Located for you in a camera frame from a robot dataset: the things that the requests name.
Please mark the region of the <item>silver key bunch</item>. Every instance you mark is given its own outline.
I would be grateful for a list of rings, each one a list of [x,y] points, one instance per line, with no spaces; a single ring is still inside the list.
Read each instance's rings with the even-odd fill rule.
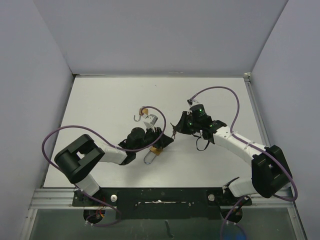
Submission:
[[[176,131],[176,126],[173,125],[172,123],[170,123],[171,127],[172,127],[172,135],[171,135],[171,138],[172,139],[176,139],[176,134],[177,134],[177,131]]]

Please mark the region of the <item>large brass padlock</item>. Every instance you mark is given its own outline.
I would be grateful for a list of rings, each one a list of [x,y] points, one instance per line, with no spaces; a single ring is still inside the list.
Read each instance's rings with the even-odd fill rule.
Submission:
[[[153,161],[163,152],[162,148],[150,147],[148,153],[144,156],[143,162],[146,165],[150,165]]]

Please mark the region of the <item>small brass padlock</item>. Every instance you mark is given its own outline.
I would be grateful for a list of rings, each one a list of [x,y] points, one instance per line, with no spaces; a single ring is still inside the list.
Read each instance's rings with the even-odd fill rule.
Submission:
[[[135,122],[139,122],[141,120],[143,120],[144,122],[149,122],[150,121],[149,109],[146,106],[142,106],[138,111],[138,115],[133,116],[133,120]]]

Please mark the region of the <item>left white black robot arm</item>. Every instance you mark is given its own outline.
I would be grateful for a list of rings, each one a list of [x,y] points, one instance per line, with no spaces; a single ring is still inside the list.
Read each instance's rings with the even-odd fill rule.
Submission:
[[[160,127],[154,130],[133,128],[127,138],[118,144],[127,151],[109,146],[100,147],[88,134],[83,134],[61,150],[54,157],[54,162],[71,184],[85,192],[84,200],[95,206],[102,199],[100,186],[91,175],[98,162],[125,166],[136,158],[136,150],[150,146],[150,152],[156,156],[157,152],[162,152],[173,142],[174,139],[163,134]]]

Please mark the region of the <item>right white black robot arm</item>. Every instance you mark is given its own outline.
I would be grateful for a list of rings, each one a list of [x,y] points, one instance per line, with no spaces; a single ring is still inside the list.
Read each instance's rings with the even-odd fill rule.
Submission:
[[[201,139],[225,148],[251,167],[249,178],[236,177],[223,186],[222,197],[227,204],[233,205],[242,196],[252,194],[270,198],[290,182],[292,174],[278,146],[257,144],[231,131],[226,123],[207,115],[202,104],[183,111],[172,128],[174,133],[199,134]]]

